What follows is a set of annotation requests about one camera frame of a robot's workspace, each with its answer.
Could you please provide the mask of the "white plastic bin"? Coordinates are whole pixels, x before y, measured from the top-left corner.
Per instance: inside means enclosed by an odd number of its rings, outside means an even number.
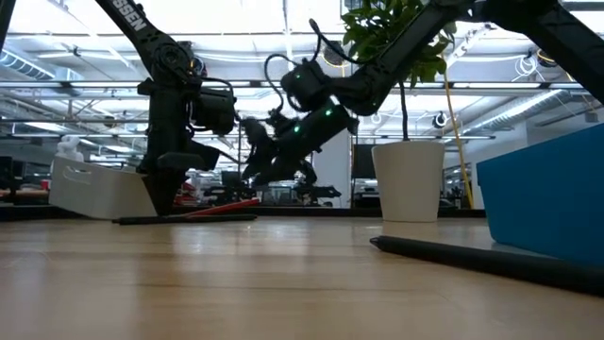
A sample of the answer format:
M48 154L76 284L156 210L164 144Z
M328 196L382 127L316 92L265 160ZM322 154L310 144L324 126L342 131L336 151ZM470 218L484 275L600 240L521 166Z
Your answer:
M62 157L54 159L49 203L101 220L157 216L141 175Z

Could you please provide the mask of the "black computer monitor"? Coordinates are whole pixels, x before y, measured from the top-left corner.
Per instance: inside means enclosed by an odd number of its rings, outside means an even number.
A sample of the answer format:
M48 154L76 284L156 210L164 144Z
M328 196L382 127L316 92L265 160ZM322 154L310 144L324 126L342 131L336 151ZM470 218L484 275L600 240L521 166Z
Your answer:
M351 169L351 176L353 179L377 178L373 162L373 148L373 144L353 145Z

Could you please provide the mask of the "red pencil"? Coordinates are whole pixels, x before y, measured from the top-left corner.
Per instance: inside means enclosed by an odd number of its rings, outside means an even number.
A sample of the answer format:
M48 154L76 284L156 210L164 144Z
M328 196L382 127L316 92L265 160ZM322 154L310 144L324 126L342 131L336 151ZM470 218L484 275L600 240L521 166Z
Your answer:
M255 198L251 198L251 199L247 199L247 200L242 200L239 202L228 203L226 205L214 206L211 208L207 208L205 210L186 212L186 213L183 213L183 216L184 217L193 217L193 216L203 216L203 215L225 213L225 212L230 212L230 211L234 211L234 210L239 210L244 207L258 205L259 203L260 203L260 199L255 197Z

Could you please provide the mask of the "white plant pot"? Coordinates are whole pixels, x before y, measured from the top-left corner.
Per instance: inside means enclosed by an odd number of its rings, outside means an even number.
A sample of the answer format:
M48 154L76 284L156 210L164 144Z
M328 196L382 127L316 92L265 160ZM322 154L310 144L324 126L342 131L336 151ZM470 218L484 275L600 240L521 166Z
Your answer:
M382 218L433 223L438 218L445 146L429 141L379 144L372 149Z

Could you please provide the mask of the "blue plastic bin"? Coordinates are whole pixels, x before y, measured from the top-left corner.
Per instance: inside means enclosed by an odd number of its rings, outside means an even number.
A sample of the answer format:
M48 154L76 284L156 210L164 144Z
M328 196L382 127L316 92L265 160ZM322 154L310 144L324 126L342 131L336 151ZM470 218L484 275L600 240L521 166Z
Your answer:
M477 164L492 238L604 267L604 124Z

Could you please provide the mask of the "green leafy plant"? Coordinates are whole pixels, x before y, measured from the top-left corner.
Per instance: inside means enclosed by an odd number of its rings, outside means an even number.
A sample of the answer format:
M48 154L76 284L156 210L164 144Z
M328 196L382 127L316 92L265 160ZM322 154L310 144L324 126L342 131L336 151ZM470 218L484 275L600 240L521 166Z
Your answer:
M344 43L350 43L348 56L367 61L378 55L411 22L428 0L359 0L358 8L342 15ZM398 78L402 110L403 140L409 140L408 112L405 83L414 88L418 82L433 82L437 75L446 73L445 49L455 43L455 22L445 24L437 35L428 41L420 57L411 65L406 76Z

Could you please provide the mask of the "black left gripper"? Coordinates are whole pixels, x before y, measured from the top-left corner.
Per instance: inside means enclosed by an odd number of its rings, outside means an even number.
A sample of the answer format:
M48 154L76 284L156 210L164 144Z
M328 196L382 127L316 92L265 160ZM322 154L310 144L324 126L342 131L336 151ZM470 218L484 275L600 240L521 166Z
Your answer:
M137 172L147 174L143 183L157 215L168 215L177 191L187 179L184 171L213 170L220 152L192 141L189 114L178 87L148 78L138 85L137 91L149 96L147 147Z

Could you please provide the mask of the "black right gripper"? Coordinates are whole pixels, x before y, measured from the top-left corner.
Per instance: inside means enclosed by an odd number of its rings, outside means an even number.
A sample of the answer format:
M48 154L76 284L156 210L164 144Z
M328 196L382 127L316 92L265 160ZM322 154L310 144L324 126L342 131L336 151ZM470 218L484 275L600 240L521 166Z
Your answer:
M257 119L241 121L250 144L242 178L252 179L258 185L294 179L297 172L303 175L307 185L313 185L317 176L306 158L313 152L321 153L321 146L344 130L356 135L359 127L357 118L353 118L344 106L332 102L302 119L271 112L266 123L274 129L273 138Z

